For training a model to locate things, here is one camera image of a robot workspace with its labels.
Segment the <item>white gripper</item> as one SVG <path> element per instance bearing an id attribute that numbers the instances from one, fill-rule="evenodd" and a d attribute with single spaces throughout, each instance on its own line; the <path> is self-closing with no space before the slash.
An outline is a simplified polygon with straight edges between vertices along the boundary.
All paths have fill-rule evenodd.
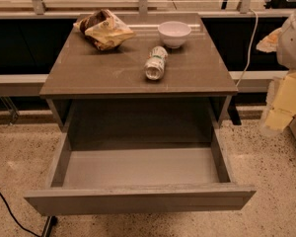
<path id="1" fill-rule="evenodd" d="M 275 29 L 257 44 L 257 50 L 276 52 L 280 65 L 290 70 L 283 78 L 274 78 L 266 95 L 259 130 L 265 136 L 280 134 L 296 116 L 296 9 L 281 29 Z"/>

